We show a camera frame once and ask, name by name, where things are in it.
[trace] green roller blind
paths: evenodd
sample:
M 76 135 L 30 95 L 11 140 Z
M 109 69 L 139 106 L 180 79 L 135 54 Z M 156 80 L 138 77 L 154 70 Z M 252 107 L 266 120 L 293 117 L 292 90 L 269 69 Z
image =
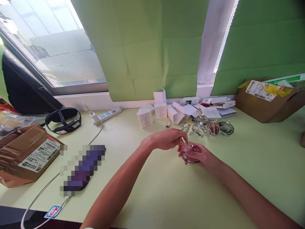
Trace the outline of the green roller blind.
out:
M 194 96 L 208 0 L 72 0 L 113 101 Z
M 246 78 L 305 72 L 305 11 L 297 0 L 239 0 L 212 95 L 236 94 Z
M 4 75 L 2 71 L 2 57 L 4 52 L 4 43 L 2 38 L 0 37 L 0 98 L 4 99 L 8 104 L 9 102 L 9 95 L 6 90 Z

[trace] light green desk surface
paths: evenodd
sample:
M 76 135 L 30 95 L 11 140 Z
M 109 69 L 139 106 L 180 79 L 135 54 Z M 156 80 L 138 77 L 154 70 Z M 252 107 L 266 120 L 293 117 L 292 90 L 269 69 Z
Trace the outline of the light green desk surface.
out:
M 104 128 L 93 144 L 106 146 L 105 161 L 86 188 L 67 202 L 57 219 L 82 222 L 101 190 L 141 140 L 166 129 L 169 119 L 156 120 L 154 114 L 154 124 L 142 129 L 136 112 L 137 109 L 124 110 L 104 122 Z M 66 165 L 67 158 L 78 155 L 82 145 L 88 144 L 99 131 L 86 112 L 82 112 L 82 118 L 78 130 L 57 135 L 68 145 L 68 151 L 36 182 L 11 189 L 0 186 L 0 205 L 27 208 L 59 172 L 60 165 Z M 235 127 L 232 136 L 200 139 L 191 135 L 189 140 L 205 145 L 304 227 L 305 148 L 300 146 L 299 140 L 305 130 L 305 109 L 282 123 L 262 124 L 241 111 L 229 120 Z M 213 175 L 199 165 L 185 166 L 177 154 L 176 149 L 152 152 L 113 226 L 134 229 L 255 228 L 234 197 Z M 57 177 L 32 209 L 48 211 L 53 205 L 60 205 L 64 198 L 60 196 L 59 187 L 64 179 L 66 176 Z

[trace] human arm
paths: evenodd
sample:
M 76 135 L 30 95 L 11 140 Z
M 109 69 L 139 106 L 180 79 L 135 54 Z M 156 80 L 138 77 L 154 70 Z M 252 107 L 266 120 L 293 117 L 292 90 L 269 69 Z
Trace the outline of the human arm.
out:
M 202 153 L 186 152 L 186 156 L 200 160 L 200 165 L 214 174 L 232 192 L 258 228 L 301 228 L 203 145 L 194 144 Z
M 168 150 L 182 144 L 178 138 L 187 134 L 178 129 L 167 129 L 145 138 L 136 151 L 114 174 L 89 210 L 81 229 L 110 228 L 124 207 L 138 175 L 154 149 Z

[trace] glass perfume bottle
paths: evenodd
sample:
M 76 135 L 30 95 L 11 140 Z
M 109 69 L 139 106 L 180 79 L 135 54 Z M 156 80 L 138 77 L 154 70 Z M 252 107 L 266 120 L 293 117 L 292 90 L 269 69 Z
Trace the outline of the glass perfume bottle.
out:
M 224 136 L 230 136 L 234 132 L 234 126 L 230 123 L 230 121 L 222 121 L 219 122 L 219 132 Z
M 210 135 L 216 136 L 219 133 L 218 120 L 210 121 L 207 125 Z
M 188 132 L 190 130 L 190 126 L 187 125 L 187 124 L 184 124 L 183 127 L 182 127 L 182 130 L 188 134 Z
M 196 152 L 201 153 L 200 149 L 196 145 L 194 145 L 192 143 L 188 143 L 184 137 L 181 137 L 180 139 L 182 139 L 182 141 L 185 143 L 185 146 L 182 146 L 181 150 L 180 150 L 180 155 L 181 155 L 182 159 L 185 161 L 185 164 L 199 163 L 200 162 L 199 160 L 185 156 L 185 152 L 196 151 Z
M 209 119 L 205 116 L 205 114 L 202 114 L 195 118 L 195 123 L 203 123 L 203 125 L 207 125 L 209 123 Z
M 207 130 L 203 124 L 203 122 L 200 122 L 200 123 L 195 123 L 193 126 L 192 126 L 192 130 L 193 132 L 198 135 L 199 137 L 204 137 L 206 136 L 207 134 Z

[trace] power strip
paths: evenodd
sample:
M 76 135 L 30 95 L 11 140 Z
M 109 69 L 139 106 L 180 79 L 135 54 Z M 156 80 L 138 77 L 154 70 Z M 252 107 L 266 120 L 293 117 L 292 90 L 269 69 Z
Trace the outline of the power strip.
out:
M 116 107 L 116 108 L 114 108 L 114 109 L 112 109 L 112 110 L 110 110 L 110 111 L 107 111 L 107 112 L 104 113 L 104 114 L 101 114 L 98 118 L 99 118 L 102 122 L 104 122 L 104 121 L 106 121 L 106 120 L 112 118 L 113 116 L 115 116 L 115 115 L 121 113 L 121 112 L 122 112 L 122 109 L 119 108 L 119 107 Z

